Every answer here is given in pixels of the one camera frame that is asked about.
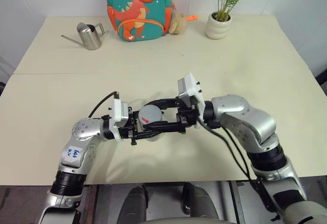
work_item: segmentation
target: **dinosaur print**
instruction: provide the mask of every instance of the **dinosaur print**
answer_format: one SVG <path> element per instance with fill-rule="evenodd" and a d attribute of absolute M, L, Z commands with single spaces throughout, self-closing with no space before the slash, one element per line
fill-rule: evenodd
<path fill-rule="evenodd" d="M 153 0 L 132 0 L 128 2 L 126 10 L 122 9 L 121 12 L 117 10 L 114 11 L 115 17 L 120 21 L 125 21 L 128 19 L 146 19 L 149 9 L 144 5 L 144 3 L 150 3 Z M 128 41 L 134 41 L 135 36 L 131 34 L 131 30 L 136 28 L 136 35 L 140 38 L 144 38 L 142 31 L 144 29 L 143 22 L 131 21 L 123 25 L 123 37 Z"/>

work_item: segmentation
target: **potted plant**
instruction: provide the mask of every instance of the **potted plant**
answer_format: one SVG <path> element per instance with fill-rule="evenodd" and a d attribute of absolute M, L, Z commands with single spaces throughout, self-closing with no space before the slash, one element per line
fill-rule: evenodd
<path fill-rule="evenodd" d="M 209 15 L 205 34 L 211 39 L 221 39 L 227 35 L 232 18 L 231 10 L 239 0 L 218 0 L 218 11 Z"/>

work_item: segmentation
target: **white flower pot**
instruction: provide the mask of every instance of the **white flower pot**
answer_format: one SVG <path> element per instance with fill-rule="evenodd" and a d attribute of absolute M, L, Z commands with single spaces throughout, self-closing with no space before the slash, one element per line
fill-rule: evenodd
<path fill-rule="evenodd" d="M 220 22 L 216 21 L 212 15 L 215 12 L 211 13 L 209 15 L 208 21 L 206 23 L 205 27 L 205 34 L 211 38 L 211 39 L 221 39 L 227 35 L 227 32 L 229 30 L 230 24 L 231 24 L 231 17 L 229 16 L 229 21 L 226 22 Z"/>

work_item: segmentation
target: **orange tag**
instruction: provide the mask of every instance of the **orange tag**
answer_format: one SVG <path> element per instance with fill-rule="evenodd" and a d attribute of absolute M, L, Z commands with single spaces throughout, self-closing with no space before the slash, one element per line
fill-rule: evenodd
<path fill-rule="evenodd" d="M 191 16 L 186 16 L 186 21 L 192 21 L 192 20 L 197 20 L 198 16 L 197 15 L 191 15 Z"/>

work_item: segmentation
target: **black cable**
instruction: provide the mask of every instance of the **black cable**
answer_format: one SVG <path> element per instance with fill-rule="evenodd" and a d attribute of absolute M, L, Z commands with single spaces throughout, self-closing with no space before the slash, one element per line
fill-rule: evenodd
<path fill-rule="evenodd" d="M 92 117 L 93 114 L 96 112 L 96 110 L 99 108 L 100 105 L 102 105 L 103 102 L 105 102 L 107 99 L 109 99 L 111 96 L 114 95 L 115 99 L 119 99 L 119 93 L 117 91 L 114 91 L 112 93 L 110 93 L 109 95 L 107 95 L 106 97 L 104 97 L 95 107 L 94 109 L 91 111 L 90 115 L 88 115 L 88 117 Z"/>
<path fill-rule="evenodd" d="M 199 117 L 197 118 L 197 121 L 198 121 L 198 122 L 201 124 L 201 126 L 202 126 L 203 128 L 205 128 L 207 131 L 209 131 L 210 133 L 214 134 L 215 136 L 217 136 L 217 137 L 219 137 L 219 138 L 221 138 L 221 139 L 223 140 L 223 142 L 224 142 L 225 145 L 227 146 L 227 148 L 228 148 L 230 154 L 232 155 L 234 161 L 235 161 L 236 164 L 239 166 L 239 169 L 240 169 L 240 170 L 245 174 L 245 176 L 248 178 L 248 180 L 249 180 L 249 182 L 250 182 L 252 188 L 256 191 L 255 184 L 254 184 L 253 180 L 252 180 L 251 177 L 250 177 L 249 168 L 248 168 L 248 166 L 247 166 L 247 164 L 246 164 L 246 161 L 245 161 L 245 159 L 244 159 L 244 157 L 243 157 L 243 154 L 241 153 L 241 151 L 240 151 L 238 145 L 236 144 L 235 140 L 234 140 L 234 139 L 232 138 L 232 136 L 230 135 L 229 131 L 228 131 L 225 127 L 222 127 L 222 128 L 225 130 L 225 132 L 227 133 L 227 135 L 229 136 L 229 138 L 232 140 L 232 142 L 233 142 L 233 144 L 235 145 L 235 147 L 236 147 L 238 153 L 240 154 L 240 156 L 241 156 L 241 158 L 242 158 L 242 161 L 243 161 L 243 163 L 244 163 L 244 165 L 245 165 L 246 171 L 243 169 L 243 167 L 240 165 L 239 161 L 236 159 L 235 154 L 234 154 L 234 152 L 232 151 L 232 149 L 231 149 L 231 147 L 230 147 L 230 144 L 229 144 L 228 140 L 227 140 L 223 135 L 221 135 L 221 134 L 219 134 L 219 133 L 213 131 L 211 128 L 209 128 L 207 125 L 205 125 L 205 124 L 203 123 L 203 121 L 202 121 Z"/>

